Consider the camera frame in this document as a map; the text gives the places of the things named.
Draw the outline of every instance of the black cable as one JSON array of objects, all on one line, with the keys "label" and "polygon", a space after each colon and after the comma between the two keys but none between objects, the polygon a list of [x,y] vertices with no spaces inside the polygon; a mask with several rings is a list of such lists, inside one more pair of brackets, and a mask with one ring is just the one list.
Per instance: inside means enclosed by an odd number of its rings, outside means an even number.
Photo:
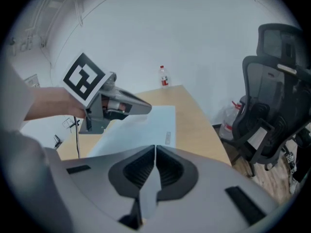
[{"label": "black cable", "polygon": [[76,126],[76,144],[77,144],[77,151],[78,151],[78,158],[80,159],[80,146],[79,146],[79,135],[78,135],[78,122],[77,118],[74,116],[74,124]]}]

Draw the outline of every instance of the wooden desk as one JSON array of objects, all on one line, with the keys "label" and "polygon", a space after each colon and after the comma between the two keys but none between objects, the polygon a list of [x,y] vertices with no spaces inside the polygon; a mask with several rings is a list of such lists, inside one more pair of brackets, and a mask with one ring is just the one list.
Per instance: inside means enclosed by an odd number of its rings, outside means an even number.
[{"label": "wooden desk", "polygon": [[[175,106],[177,149],[222,161],[231,166],[228,155],[214,128],[182,85],[142,92],[136,95],[151,105]],[[101,137],[102,135],[95,134],[79,135],[82,158],[87,157],[87,154]],[[62,160],[78,158],[75,132],[58,148],[57,152]]]}]

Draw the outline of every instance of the chair leg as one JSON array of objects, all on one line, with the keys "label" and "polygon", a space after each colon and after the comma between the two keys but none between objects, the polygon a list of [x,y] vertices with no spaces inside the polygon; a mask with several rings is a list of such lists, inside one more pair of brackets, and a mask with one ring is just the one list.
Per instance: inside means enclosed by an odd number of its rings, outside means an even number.
[{"label": "chair leg", "polygon": [[249,175],[248,177],[249,177],[249,178],[253,178],[253,177],[256,176],[254,164],[248,162],[248,165],[249,165],[249,167],[251,168],[251,172],[252,172],[252,174]]},{"label": "chair leg", "polygon": [[231,164],[235,165],[235,163],[237,162],[237,160],[240,158],[240,154],[238,154],[236,157],[234,157],[234,159],[232,160]]}]

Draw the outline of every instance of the water bottle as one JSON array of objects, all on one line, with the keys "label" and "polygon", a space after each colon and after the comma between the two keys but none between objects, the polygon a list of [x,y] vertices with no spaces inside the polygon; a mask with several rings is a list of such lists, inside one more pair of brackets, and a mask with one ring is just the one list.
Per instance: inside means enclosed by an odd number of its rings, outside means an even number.
[{"label": "water bottle", "polygon": [[241,108],[240,103],[236,104],[234,101],[232,101],[232,104],[233,106],[230,106],[225,110],[225,118],[219,129],[219,137],[227,140],[233,139],[232,125]]},{"label": "water bottle", "polygon": [[167,70],[164,68],[164,66],[160,66],[159,76],[160,76],[161,87],[162,88],[169,87],[169,77],[168,77]]}]

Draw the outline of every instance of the wooden floor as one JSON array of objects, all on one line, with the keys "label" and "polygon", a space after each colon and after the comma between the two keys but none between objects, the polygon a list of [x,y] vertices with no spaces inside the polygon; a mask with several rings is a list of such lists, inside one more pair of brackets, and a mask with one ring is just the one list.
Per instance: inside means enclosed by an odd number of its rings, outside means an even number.
[{"label": "wooden floor", "polygon": [[[224,148],[230,161],[232,161],[238,154],[236,149],[226,143],[224,143]],[[294,145],[289,148],[289,150],[296,156],[296,148]],[[290,170],[287,160],[283,155],[280,156],[278,164],[270,171],[266,171],[264,165],[261,164],[255,164],[254,166],[256,176],[251,180],[265,189],[279,204],[286,202],[292,196],[289,192]],[[248,163],[243,158],[237,160],[233,168],[245,176],[251,173]]]}]

